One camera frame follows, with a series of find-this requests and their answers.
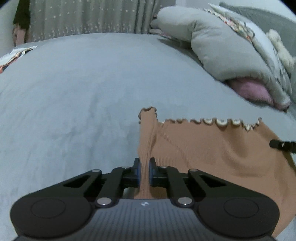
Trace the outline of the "brown knit sweater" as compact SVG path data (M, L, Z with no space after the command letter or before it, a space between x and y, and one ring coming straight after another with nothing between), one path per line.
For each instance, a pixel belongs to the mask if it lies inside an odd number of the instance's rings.
M138 117L141 181L136 198L166 197L165 190L149 185L149 160L154 158L159 166L172 166L182 173L199 169L270 197L280 209L274 237L295 220L295 164L289 153L270 147L276 134L263 121L160 122L153 107L143 108Z

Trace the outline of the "pink pillow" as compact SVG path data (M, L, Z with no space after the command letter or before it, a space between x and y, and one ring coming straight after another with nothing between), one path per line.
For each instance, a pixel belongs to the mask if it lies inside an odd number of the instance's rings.
M290 107L290 101L284 104L275 102L267 88L258 79L236 78L228 80L227 85L248 101L268 104L281 111L286 111Z

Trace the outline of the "cream plush toy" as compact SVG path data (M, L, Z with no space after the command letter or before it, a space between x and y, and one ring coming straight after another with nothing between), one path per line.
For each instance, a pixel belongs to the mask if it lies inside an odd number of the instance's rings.
M288 74L292 74L295 69L295 57L291 56L290 52L284 46L279 33L276 30L270 29L266 35L276 49L276 52L285 70Z

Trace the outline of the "grey bed sheet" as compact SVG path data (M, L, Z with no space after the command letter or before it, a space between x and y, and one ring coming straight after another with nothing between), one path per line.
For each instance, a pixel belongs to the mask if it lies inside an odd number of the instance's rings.
M88 34L38 42L1 74L1 240L16 236L20 197L137 156L138 114L158 118L262 118L295 140L295 119L245 101L191 51L156 35Z

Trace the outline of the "white pillow with swirl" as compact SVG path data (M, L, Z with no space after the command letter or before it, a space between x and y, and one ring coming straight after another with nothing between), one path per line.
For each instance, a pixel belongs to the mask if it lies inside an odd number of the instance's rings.
M219 5L210 4L210 6L213 10L215 10L216 12L218 12L224 16L228 16L228 17L234 18L238 21L245 22L247 27L249 27L255 33L255 37L252 40L252 42L253 42L256 50L261 54L263 59L269 65L269 68L272 71L274 71L276 74L278 74L280 67L284 68L284 66L282 65L282 63L279 59L278 53L276 52L276 49L274 48L272 42L268 39L268 37L266 35L267 32L264 32L254 22L252 22L248 18L246 18L238 13L235 13L235 12L233 12L227 8L221 7Z

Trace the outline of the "grey folded duvet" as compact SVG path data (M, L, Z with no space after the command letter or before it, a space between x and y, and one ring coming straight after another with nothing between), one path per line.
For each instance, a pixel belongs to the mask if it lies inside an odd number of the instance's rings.
M290 75L283 67L276 74L253 42L200 8L165 7L152 19L151 31L191 48L202 67L218 81L258 79L275 102L284 104L292 97Z

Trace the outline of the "grey padded headboard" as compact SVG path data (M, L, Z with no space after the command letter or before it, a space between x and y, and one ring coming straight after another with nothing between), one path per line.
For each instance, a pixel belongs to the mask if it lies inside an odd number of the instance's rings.
M270 29L276 30L291 56L295 56L296 24L294 21L263 9L248 6L233 6L223 1L219 3L219 6L248 18L264 32L268 32Z

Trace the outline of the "floral patterned cloth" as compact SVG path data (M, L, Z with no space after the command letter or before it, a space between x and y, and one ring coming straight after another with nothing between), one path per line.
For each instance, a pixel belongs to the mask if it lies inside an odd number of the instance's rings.
M241 37L245 38L247 41L252 42L252 40L254 39L255 33L253 32L253 30L247 27L245 22L241 22L234 18L224 16L210 9L202 9L202 10L219 18L226 25L228 25L234 32L236 32Z

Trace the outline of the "open books and papers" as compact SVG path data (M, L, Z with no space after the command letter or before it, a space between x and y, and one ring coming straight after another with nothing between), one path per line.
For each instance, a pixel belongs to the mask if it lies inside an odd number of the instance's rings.
M25 54L29 53L33 49L36 49L37 46L27 47L27 48L17 48L13 49L10 53L5 54L0 58L0 73L3 73L8 66L10 66L12 63L20 59Z

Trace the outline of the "pink hanging garment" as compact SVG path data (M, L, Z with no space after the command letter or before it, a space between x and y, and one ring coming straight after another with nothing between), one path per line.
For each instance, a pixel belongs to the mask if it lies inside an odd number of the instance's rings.
M13 42L15 46L22 45L31 41L30 30L22 29L15 25L13 29Z

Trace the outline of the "grey patterned curtain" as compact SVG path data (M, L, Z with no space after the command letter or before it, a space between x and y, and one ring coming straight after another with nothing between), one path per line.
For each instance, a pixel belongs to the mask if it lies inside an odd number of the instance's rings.
M30 40L90 33L146 34L159 10L175 4L162 0L31 1Z

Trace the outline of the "dark hanging garment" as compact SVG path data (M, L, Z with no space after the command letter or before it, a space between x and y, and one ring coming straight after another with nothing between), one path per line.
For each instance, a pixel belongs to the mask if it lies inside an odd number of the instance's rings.
M28 30L30 22L30 0L19 0L13 24L18 25L21 29Z

